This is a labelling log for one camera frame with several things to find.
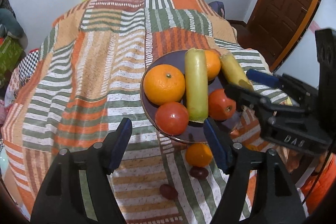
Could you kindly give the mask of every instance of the striped fabric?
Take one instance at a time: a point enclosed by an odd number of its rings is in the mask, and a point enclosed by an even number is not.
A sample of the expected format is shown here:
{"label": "striped fabric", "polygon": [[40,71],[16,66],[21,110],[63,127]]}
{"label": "striped fabric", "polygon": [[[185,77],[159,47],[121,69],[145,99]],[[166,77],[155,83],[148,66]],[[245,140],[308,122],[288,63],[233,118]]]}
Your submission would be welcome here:
{"label": "striped fabric", "polygon": [[[55,20],[35,73],[2,128],[14,182],[29,213],[60,149],[86,149],[128,117],[133,133],[120,167],[109,177],[127,223],[211,221],[228,176],[211,162],[206,180],[191,177],[187,146],[157,132],[140,101],[145,69],[167,52],[191,47],[231,51],[244,70],[266,71],[259,53],[241,48],[229,23],[204,0],[89,0]],[[286,99],[278,90],[254,88],[273,102]],[[232,138],[266,150],[271,145],[259,131],[246,109]],[[85,172],[80,177],[87,215],[95,219]],[[241,220],[250,214],[255,180],[251,172]],[[177,189],[178,200],[160,195],[164,183]]]}

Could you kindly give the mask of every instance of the yellow-green cylindrical vegetable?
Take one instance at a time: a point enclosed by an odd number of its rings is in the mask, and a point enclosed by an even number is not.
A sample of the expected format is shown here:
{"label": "yellow-green cylindrical vegetable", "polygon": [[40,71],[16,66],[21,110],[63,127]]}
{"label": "yellow-green cylindrical vegetable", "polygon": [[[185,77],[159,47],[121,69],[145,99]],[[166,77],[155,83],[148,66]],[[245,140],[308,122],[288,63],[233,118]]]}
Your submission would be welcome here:
{"label": "yellow-green cylindrical vegetable", "polygon": [[189,120],[203,123],[208,117],[208,75],[204,50],[188,50],[184,64]]}
{"label": "yellow-green cylindrical vegetable", "polygon": [[220,66],[225,78],[230,84],[253,90],[253,86],[246,77],[244,70],[230,52],[220,57]]}

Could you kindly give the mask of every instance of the door panel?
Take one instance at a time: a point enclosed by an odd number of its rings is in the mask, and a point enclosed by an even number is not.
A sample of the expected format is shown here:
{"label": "door panel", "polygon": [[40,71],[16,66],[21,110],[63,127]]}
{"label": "door panel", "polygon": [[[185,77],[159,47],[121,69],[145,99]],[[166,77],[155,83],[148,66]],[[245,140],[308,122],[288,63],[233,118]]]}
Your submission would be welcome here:
{"label": "door panel", "polygon": [[276,59],[301,24],[312,0],[262,0],[248,24]]}

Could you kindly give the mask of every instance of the bed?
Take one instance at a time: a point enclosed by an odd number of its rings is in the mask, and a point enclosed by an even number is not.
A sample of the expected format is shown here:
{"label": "bed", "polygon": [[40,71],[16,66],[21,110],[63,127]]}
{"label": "bed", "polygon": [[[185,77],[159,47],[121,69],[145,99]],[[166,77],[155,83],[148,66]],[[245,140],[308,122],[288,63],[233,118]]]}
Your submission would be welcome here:
{"label": "bed", "polygon": [[[142,75],[154,60],[192,47],[231,52],[245,71],[270,73],[261,54],[243,49],[229,22],[204,0],[88,0],[55,20],[41,47],[13,72],[5,96],[1,172],[28,219],[58,151],[86,149],[129,117],[133,135],[109,177],[127,223],[210,222],[228,175],[212,161],[206,180],[190,177],[187,146],[155,130],[139,95]],[[288,99],[281,90],[253,84],[274,103]],[[246,108],[232,138],[258,151],[273,147],[259,133],[258,120]],[[255,175],[251,172],[241,220],[250,214]],[[86,213],[95,219],[85,180],[82,173]],[[163,183],[178,190],[177,201],[160,195]]]}

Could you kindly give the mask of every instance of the plate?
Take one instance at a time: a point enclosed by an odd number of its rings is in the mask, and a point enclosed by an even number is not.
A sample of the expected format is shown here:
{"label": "plate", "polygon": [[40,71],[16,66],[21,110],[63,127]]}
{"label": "plate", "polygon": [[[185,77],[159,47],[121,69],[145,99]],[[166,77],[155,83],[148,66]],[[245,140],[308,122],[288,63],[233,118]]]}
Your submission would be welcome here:
{"label": "plate", "polygon": [[[145,93],[143,91],[143,79],[144,79],[145,75],[147,74],[147,72],[151,68],[153,68],[157,65],[161,65],[161,64],[172,65],[172,66],[178,68],[184,74],[184,55],[185,55],[186,52],[187,52],[186,50],[180,50],[180,51],[175,51],[175,52],[169,52],[169,53],[161,56],[159,59],[154,61],[148,67],[148,69],[146,70],[146,72],[144,73],[144,75],[142,77],[141,85],[140,85],[141,103],[142,103],[142,106],[143,106],[143,109],[145,111],[146,116],[151,121],[151,123],[157,128],[157,130],[159,130],[159,128],[155,124],[155,114],[156,114],[156,111],[158,110],[159,106],[151,103],[148,100],[147,96],[145,95]],[[211,92],[213,92],[216,89],[223,89],[223,88],[225,88],[226,85],[227,85],[227,81],[226,81],[223,73],[220,71],[218,76],[208,86],[208,93],[210,94]],[[185,95],[183,96],[181,103],[185,105]],[[216,122],[216,123],[222,131],[224,131],[226,133],[230,133],[236,127],[236,125],[238,124],[239,121],[240,121],[240,114],[236,111],[235,114],[233,114],[233,116],[230,119],[227,119],[223,122]],[[178,136],[170,136],[170,135],[167,135],[163,132],[161,132],[161,133],[163,135],[175,140],[175,141],[179,141],[179,142],[182,142],[182,143],[187,143],[187,144],[207,143],[207,140],[206,140],[206,138],[204,136],[204,133],[203,133],[203,124],[202,123],[189,122],[186,130],[181,135],[178,135]]]}

